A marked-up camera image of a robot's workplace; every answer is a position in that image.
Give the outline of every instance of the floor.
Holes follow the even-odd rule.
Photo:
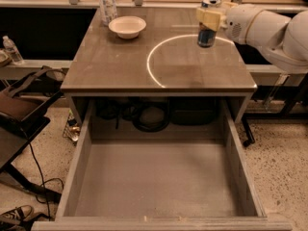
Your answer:
[[[75,146],[64,138],[63,132],[68,117],[67,107],[52,107],[47,116],[50,124],[34,140],[33,148],[44,175],[44,180],[60,178],[65,181]],[[246,161],[254,179],[255,187],[269,217],[280,215],[287,218],[295,231],[308,227],[308,125],[250,122],[256,142],[244,150]],[[238,125],[241,141],[245,133]],[[38,168],[30,148],[18,156],[14,165],[30,179],[40,184]],[[46,184],[60,192],[59,180]],[[36,212],[47,214],[46,204],[38,203],[35,197],[0,184],[0,213],[21,205],[32,205]],[[57,205],[50,204],[54,217]]]

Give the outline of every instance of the black chair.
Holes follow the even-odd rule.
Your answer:
[[[44,98],[38,100],[39,105],[29,114],[22,119],[17,119],[4,112],[0,112],[0,177],[2,178],[1,182],[6,185],[26,191],[27,193],[39,195],[46,198],[47,201],[59,203],[61,198],[60,193],[30,182],[12,165],[12,161],[22,153],[50,122],[50,119],[44,115],[50,105],[63,95],[60,91],[62,80],[57,80],[57,78],[54,78],[50,74],[53,74],[53,72],[47,72],[36,78],[23,91],[21,98],[34,99],[33,93],[38,92],[44,93],[45,95]],[[11,88],[15,90],[22,88],[22,85],[24,85],[28,78],[29,75],[11,84]]]

